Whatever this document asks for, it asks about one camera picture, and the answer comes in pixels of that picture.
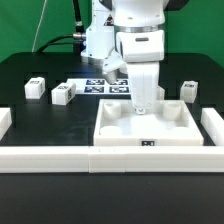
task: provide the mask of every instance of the green backdrop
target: green backdrop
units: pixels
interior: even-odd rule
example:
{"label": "green backdrop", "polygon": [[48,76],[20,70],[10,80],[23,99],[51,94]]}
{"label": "green backdrop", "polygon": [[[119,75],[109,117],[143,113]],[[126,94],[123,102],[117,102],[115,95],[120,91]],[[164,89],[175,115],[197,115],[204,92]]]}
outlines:
{"label": "green backdrop", "polygon": [[[32,50],[44,0],[0,0],[0,61]],[[91,22],[91,0],[80,0],[85,27]],[[224,1],[191,0],[178,12],[166,13],[166,51],[203,53],[224,67]],[[48,0],[36,48],[74,32],[72,0]],[[72,51],[51,47],[48,51]]]}

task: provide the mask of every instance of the black tabletop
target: black tabletop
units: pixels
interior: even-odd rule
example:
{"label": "black tabletop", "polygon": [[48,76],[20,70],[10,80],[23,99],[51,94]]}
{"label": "black tabletop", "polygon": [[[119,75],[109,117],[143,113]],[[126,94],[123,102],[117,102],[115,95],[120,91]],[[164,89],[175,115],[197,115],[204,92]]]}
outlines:
{"label": "black tabletop", "polygon": [[[1,145],[92,145],[98,101],[109,96],[79,95],[62,107],[51,104],[50,91],[67,78],[100,75],[69,53],[9,57],[0,64],[0,105],[12,108],[13,125]],[[40,101],[27,101],[24,84],[34,76],[46,78],[47,91]],[[199,82],[198,97],[188,105],[196,123],[203,107],[223,116],[220,66],[198,54],[170,54],[161,63],[166,99],[178,99],[189,80]],[[220,224],[223,207],[222,173],[0,174],[3,224]]]}
{"label": "black tabletop", "polygon": [[[223,116],[224,69],[200,54],[169,54],[160,67],[159,85],[166,90],[166,99],[179,99],[184,81],[199,82],[196,101],[188,107],[205,145],[213,145],[200,124],[201,109],[214,107]],[[40,100],[25,99],[24,85],[32,77],[46,80],[46,92]],[[68,78],[102,78],[102,75],[99,68],[80,63],[80,58],[71,53],[19,53],[2,62],[0,107],[11,108],[13,125],[0,145],[93,145],[98,102],[111,96],[76,95],[67,106],[52,105],[51,90]]]}

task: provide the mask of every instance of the black cable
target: black cable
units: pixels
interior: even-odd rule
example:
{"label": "black cable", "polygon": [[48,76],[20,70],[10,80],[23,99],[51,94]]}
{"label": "black cable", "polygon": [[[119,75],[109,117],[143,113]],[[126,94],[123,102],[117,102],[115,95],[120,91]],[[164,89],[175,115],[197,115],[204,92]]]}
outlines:
{"label": "black cable", "polygon": [[67,38],[73,38],[73,34],[67,34],[67,35],[56,37],[56,38],[48,41],[46,44],[54,43],[56,41],[67,39]]}
{"label": "black cable", "polygon": [[82,21],[78,0],[73,0],[73,7],[75,11],[75,20],[77,22]]}
{"label": "black cable", "polygon": [[81,13],[80,13],[80,7],[79,7],[79,1],[73,0],[73,8],[75,13],[75,21],[76,21],[76,32],[83,33],[84,32],[84,26],[82,23]]}
{"label": "black cable", "polygon": [[36,52],[37,53],[42,53],[47,47],[49,46],[55,46],[55,45],[74,45],[74,44],[80,44],[80,41],[77,42],[70,42],[70,43],[47,43],[40,47]]}

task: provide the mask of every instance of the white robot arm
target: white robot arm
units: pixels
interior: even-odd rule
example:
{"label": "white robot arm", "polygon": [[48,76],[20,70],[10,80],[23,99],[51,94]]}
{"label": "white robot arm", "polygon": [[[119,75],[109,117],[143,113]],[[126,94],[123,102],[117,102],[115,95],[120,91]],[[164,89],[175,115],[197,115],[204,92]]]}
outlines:
{"label": "white robot arm", "polygon": [[103,75],[109,83],[117,70],[128,74],[137,114],[153,106],[157,96],[159,61],[164,58],[163,10],[169,0],[113,0],[115,52],[107,57]]}

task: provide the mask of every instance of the white tray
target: white tray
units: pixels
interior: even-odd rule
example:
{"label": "white tray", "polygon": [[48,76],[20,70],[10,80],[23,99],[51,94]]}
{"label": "white tray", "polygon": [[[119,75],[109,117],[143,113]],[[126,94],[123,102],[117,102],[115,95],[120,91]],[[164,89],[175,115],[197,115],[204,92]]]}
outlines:
{"label": "white tray", "polygon": [[[107,107],[121,105],[116,118]],[[180,116],[167,120],[165,104],[181,105]],[[100,100],[94,132],[94,146],[202,146],[203,137],[184,101],[157,101],[151,111],[137,115],[131,100]]]}

